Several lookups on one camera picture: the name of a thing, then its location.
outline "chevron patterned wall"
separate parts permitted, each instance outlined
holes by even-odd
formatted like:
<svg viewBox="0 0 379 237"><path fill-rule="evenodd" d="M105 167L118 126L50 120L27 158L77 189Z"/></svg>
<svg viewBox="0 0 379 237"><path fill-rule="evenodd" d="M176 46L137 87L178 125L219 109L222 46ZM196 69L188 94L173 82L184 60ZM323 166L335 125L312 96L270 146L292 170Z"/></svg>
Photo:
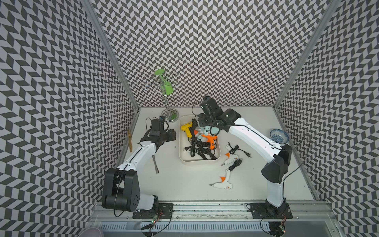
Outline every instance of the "chevron patterned wall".
<svg viewBox="0 0 379 237"><path fill-rule="evenodd" d="M329 0L92 0L140 106L162 106L145 76L180 74L173 106L204 95L273 105Z"/></svg>
<svg viewBox="0 0 379 237"><path fill-rule="evenodd" d="M78 0L1 0L0 236L77 236L133 114Z"/></svg>
<svg viewBox="0 0 379 237"><path fill-rule="evenodd" d="M377 0L344 0L280 115L347 236L379 236Z"/></svg>

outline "white robotic arm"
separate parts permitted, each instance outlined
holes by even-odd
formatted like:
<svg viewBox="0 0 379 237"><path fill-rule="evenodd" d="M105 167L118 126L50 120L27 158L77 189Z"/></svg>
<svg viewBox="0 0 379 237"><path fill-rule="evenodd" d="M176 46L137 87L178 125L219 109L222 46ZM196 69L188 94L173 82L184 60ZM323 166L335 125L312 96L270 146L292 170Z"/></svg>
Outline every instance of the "white robotic arm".
<svg viewBox="0 0 379 237"><path fill-rule="evenodd" d="M282 215L287 209L283 197L283 177L288 172L291 147L289 145L281 146L267 138L233 109L224 112L210 97L205 97L204 101L200 103L200 107L204 112L199 114L200 126L215 126L236 135L266 160L267 164L262 169L262 175L267 179L268 185L266 211L271 217Z"/></svg>
<svg viewBox="0 0 379 237"><path fill-rule="evenodd" d="M116 169L110 168L105 172L102 197L104 208L133 212L136 209L150 210L158 203L157 196L140 192L137 173L160 146L176 139L174 129L164 129L164 123L164 118L152 119L150 129L141 138L140 146L133 154Z"/></svg>
<svg viewBox="0 0 379 237"><path fill-rule="evenodd" d="M282 150L280 144L268 139L243 118L238 118L234 123L235 125L229 129L231 134L242 138L249 146L254 148L267 163L275 160L274 155L279 154ZM282 205L284 201L283 181L278 184L267 180L267 201L275 207Z"/></svg>

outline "metal frame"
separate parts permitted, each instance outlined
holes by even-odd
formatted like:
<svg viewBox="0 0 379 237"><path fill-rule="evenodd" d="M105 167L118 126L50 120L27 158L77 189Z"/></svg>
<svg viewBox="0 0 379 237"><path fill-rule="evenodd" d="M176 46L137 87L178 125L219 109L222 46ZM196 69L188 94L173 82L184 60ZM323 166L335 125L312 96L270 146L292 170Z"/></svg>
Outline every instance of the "metal frame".
<svg viewBox="0 0 379 237"><path fill-rule="evenodd" d="M109 40L108 40L108 38L104 32L103 27L100 25L99 18L97 17L97 14L95 13L95 11L93 9L91 0L80 0L80 1L83 5L83 9L87 13L88 20L92 23L92 26L93 26L97 36L99 37L100 42L104 46L105 52L107 53L109 59L111 60L113 68L116 71L116 74L117 74L118 78L120 79L121 84L124 86L126 94L128 95L134 109L138 110L139 106L138 106L138 104L134 98L132 91L130 90L128 80L126 79L124 73L122 72L119 61L116 58L116 55L115 55L115 53L114 53L114 51L110 45L110 42L109 42Z"/></svg>
<svg viewBox="0 0 379 237"><path fill-rule="evenodd" d="M288 91L291 89L293 83L295 82L295 79L298 77L302 67L306 63L309 55L312 53L313 48L316 46L317 41L323 34L326 25L329 23L330 19L332 18L333 14L337 10L338 6L340 5L341 0L331 0L329 5L326 7L326 10L323 14L323 16L320 19L320 22L317 24L314 33L311 35L308 43L305 45L304 51L301 54L298 62L296 63L293 71L291 72L286 84L284 85L282 91L280 92L278 99L276 100L274 104L274 110L276 111L279 106L282 104L284 98L286 97Z"/></svg>
<svg viewBox="0 0 379 237"><path fill-rule="evenodd" d="M230 106L220 106L221 108L256 108L256 107L270 107L272 108L273 105L230 105ZM149 106L141 106L141 108L165 108L165 106L154 106L154 107L149 107ZM192 106L171 106L171 108L192 108Z"/></svg>
<svg viewBox="0 0 379 237"><path fill-rule="evenodd" d="M264 202L264 200L255 201L167 201L174 204L171 224L207 224L207 223L225 223L230 224L259 224L260 219L253 219L248 204L252 202ZM309 201L309 200L287 200L290 205L293 219L287 221L322 221L326 223L332 237L345 236L331 206L326 201ZM100 202L97 202L92 209L92 215L89 218L86 229L91 227L99 228L103 224L139 225L146 220L132 218L133 213L124 212L120 217L113 215L113 210L104 209ZM281 219L270 219L270 221L281 221ZM161 224L168 224L169 220L161 220Z"/></svg>

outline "bowl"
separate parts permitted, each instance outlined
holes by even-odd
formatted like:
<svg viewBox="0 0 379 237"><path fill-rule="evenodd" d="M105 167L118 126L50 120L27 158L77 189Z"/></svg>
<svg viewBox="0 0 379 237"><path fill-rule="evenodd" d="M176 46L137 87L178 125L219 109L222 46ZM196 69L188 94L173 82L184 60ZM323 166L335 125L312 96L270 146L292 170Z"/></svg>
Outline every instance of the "bowl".
<svg viewBox="0 0 379 237"><path fill-rule="evenodd" d="M270 137L274 142L279 144L286 144L290 140L290 137L287 135L287 133L280 129L271 130Z"/></svg>

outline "yellow glue gun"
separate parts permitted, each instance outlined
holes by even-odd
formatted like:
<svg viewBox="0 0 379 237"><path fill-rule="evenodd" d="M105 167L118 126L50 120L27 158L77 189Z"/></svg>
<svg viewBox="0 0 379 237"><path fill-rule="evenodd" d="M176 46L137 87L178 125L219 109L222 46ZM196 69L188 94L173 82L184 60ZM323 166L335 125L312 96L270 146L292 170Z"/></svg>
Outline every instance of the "yellow glue gun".
<svg viewBox="0 0 379 237"><path fill-rule="evenodd" d="M189 122L187 124L184 124L180 127L180 129L184 132L186 132L188 138L192 138L192 134L190 132L190 127L192 127L192 122Z"/></svg>

